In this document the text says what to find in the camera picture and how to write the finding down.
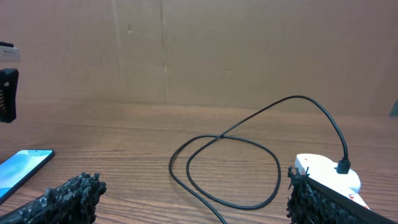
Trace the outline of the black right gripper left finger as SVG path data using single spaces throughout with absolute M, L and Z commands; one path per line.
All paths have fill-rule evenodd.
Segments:
M 99 173 L 82 172 L 57 188 L 1 216 L 1 224 L 92 224 L 106 192 Z

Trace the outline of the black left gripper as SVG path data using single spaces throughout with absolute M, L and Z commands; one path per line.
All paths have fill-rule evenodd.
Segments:
M 16 68 L 1 70 L 1 122 L 11 123 L 16 119 L 16 92 L 19 71 Z

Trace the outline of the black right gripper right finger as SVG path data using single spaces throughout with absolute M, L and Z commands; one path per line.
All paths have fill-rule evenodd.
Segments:
M 332 189 L 288 168 L 289 187 L 293 188 L 287 202 L 287 217 L 297 224 L 397 224 L 352 201 Z

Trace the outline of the blue screen smartphone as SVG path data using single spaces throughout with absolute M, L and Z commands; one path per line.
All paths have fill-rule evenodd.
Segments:
M 51 149 L 18 151 L 1 164 L 1 203 L 24 185 L 55 155 Z

